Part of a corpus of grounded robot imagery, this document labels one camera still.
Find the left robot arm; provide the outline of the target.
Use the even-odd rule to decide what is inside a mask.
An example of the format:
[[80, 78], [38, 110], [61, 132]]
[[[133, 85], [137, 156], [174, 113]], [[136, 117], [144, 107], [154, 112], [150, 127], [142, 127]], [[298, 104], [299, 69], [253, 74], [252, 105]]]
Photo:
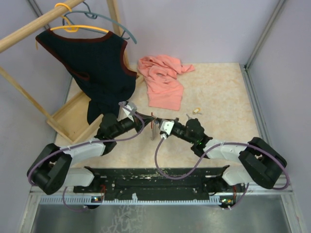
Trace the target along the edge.
[[72, 166], [87, 158], [110, 153], [119, 142], [118, 136], [130, 130], [140, 134], [153, 119], [152, 116], [134, 113], [117, 120], [113, 114], [106, 114], [93, 139], [63, 148], [54, 143], [46, 145], [27, 171], [29, 183], [47, 195], [54, 194], [63, 186], [84, 186], [92, 193], [98, 191], [101, 187], [99, 178], [94, 177], [88, 168]]

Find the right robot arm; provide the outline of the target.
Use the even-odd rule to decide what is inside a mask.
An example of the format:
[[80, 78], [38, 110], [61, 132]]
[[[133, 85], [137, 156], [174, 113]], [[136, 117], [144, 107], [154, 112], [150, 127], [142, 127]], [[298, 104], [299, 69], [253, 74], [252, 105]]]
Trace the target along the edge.
[[157, 117], [155, 120], [159, 123], [162, 140], [175, 136], [191, 143], [191, 150], [200, 160], [222, 159], [237, 163], [237, 166], [227, 167], [217, 180], [217, 186], [223, 192], [230, 191], [237, 184], [251, 182], [265, 189], [276, 189], [281, 174], [286, 177], [282, 189], [290, 184], [286, 160], [259, 137], [253, 137], [247, 143], [225, 142], [207, 136], [196, 118], [189, 119], [185, 125], [178, 119]]

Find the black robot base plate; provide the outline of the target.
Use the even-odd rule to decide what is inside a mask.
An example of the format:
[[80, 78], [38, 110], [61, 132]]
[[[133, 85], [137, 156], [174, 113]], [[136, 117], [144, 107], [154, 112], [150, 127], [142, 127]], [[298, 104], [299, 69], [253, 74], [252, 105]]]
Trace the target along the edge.
[[216, 193], [245, 190], [222, 179], [227, 167], [197, 168], [181, 180], [170, 180], [155, 168], [92, 168], [94, 179], [87, 187], [76, 186], [74, 193], [103, 193], [105, 200], [142, 201], [208, 200]]

